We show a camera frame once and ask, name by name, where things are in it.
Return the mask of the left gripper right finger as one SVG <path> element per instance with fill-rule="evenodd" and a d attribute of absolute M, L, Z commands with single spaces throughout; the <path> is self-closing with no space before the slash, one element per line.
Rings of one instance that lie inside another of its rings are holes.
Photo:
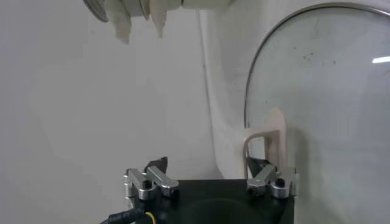
<path fill-rule="evenodd" d="M 247 170 L 252 177 L 247 179 L 247 193 L 260 197 L 267 192 L 274 198 L 296 196 L 296 169 L 279 169 L 266 159 L 248 157 Z"/>

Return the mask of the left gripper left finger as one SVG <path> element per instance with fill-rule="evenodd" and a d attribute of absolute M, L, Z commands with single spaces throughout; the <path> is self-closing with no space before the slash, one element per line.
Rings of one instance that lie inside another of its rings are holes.
<path fill-rule="evenodd" d="M 160 191 L 163 197 L 175 197 L 179 193 L 179 182 L 166 175 L 167 168 L 168 158 L 165 156 L 149 161 L 143 171 L 127 169 L 123 175 L 125 198 L 153 200 L 157 191 Z"/>

